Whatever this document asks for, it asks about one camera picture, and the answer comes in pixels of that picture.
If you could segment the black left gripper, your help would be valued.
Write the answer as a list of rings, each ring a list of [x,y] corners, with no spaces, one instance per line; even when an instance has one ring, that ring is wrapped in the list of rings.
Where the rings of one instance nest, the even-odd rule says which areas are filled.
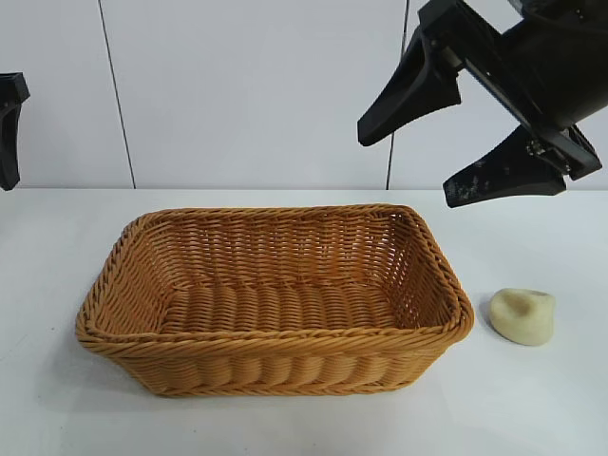
[[[0,74],[1,105],[1,188],[12,190],[20,181],[17,137],[21,104],[29,98],[22,72]]]

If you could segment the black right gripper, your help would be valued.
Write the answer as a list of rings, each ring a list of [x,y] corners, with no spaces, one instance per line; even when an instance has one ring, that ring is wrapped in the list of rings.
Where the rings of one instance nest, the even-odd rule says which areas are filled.
[[[399,65],[357,122],[359,143],[371,146],[458,105],[458,71],[447,62],[466,69],[519,127],[443,183],[450,208],[555,196],[566,190],[562,175],[576,181],[601,168],[577,124],[607,106],[606,2],[513,6],[521,20],[499,33],[465,1],[424,4]]]

